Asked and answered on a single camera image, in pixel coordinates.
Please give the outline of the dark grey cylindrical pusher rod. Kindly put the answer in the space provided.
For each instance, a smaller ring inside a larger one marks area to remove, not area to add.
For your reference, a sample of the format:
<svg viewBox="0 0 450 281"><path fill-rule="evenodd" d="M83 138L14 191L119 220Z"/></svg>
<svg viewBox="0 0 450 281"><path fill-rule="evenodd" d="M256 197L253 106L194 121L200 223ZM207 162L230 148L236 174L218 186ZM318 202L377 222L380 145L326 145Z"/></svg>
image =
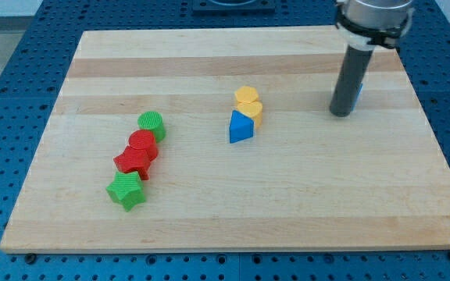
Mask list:
<svg viewBox="0 0 450 281"><path fill-rule="evenodd" d="M346 117L352 110L357 88L363 81L373 50L361 51L348 46L341 65L329 110L337 117Z"/></svg>

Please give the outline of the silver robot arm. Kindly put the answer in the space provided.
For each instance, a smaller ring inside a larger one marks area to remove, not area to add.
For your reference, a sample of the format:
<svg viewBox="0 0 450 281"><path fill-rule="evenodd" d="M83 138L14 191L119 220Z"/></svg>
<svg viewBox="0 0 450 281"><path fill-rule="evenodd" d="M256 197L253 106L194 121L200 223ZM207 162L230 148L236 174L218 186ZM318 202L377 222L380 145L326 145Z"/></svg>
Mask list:
<svg viewBox="0 0 450 281"><path fill-rule="evenodd" d="M375 47L396 48L412 26L414 8L412 0L341 0L336 7L335 26L348 45L329 110L346 117L358 100Z"/></svg>

